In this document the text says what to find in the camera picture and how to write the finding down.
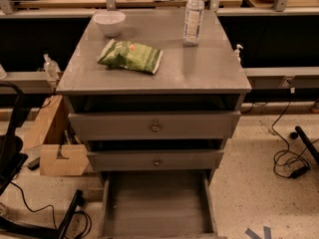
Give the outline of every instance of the blue tape mark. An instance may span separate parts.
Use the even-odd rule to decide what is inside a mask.
[[[263,234],[265,235],[265,239],[271,239],[271,231],[269,227],[263,227]]]
[[[246,235],[248,235],[251,239],[261,239],[255,232],[253,232],[250,228],[246,230]]]

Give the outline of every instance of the green snack packet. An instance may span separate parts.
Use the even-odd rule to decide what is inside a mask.
[[[112,39],[103,49],[98,63],[154,74],[160,66],[162,50],[131,41]]]

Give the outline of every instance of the concrete floor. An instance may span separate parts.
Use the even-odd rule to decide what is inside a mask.
[[[247,229],[264,237],[264,226],[271,230],[272,239],[319,238],[319,165],[305,151],[304,157],[311,170],[297,179],[284,179],[273,172],[273,157],[286,149],[286,143],[272,130],[288,104],[245,104],[237,129],[227,142],[220,168],[210,184],[214,218],[219,236],[228,239],[250,238]],[[312,103],[292,103],[286,114],[274,127],[299,153],[304,149],[300,138],[289,138],[290,132],[300,125],[310,140],[319,138],[319,114],[309,112]],[[23,135],[32,125],[26,121],[17,134]],[[0,121],[0,133],[7,122]],[[314,143],[319,150],[319,141]],[[29,160],[39,154],[40,147],[25,150]],[[289,174],[291,167],[281,170]],[[92,231],[87,238],[97,238],[103,187],[95,173],[79,177],[52,177],[39,175],[39,169],[31,171],[24,166],[14,180],[25,192],[28,204],[37,209],[48,204],[55,207],[59,225],[77,189],[84,191],[87,200],[82,207],[92,218]],[[6,205],[5,217],[20,222],[53,227],[50,209],[40,213],[29,212],[17,188],[9,185],[0,196]],[[76,216],[68,231],[74,238],[84,228],[84,219]],[[0,233],[0,238],[28,238]]]

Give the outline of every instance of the open cardboard box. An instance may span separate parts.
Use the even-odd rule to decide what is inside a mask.
[[[24,149],[41,145],[41,175],[82,175],[88,168],[87,150],[83,144],[61,144],[70,124],[68,113],[62,96],[46,99],[23,139]]]

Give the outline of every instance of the gray cabinet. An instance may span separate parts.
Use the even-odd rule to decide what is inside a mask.
[[[181,9],[124,12],[117,39],[163,49],[157,73],[98,65],[109,39],[91,22],[57,90],[105,185],[100,236],[217,238],[208,185],[249,83],[212,12],[197,47]]]

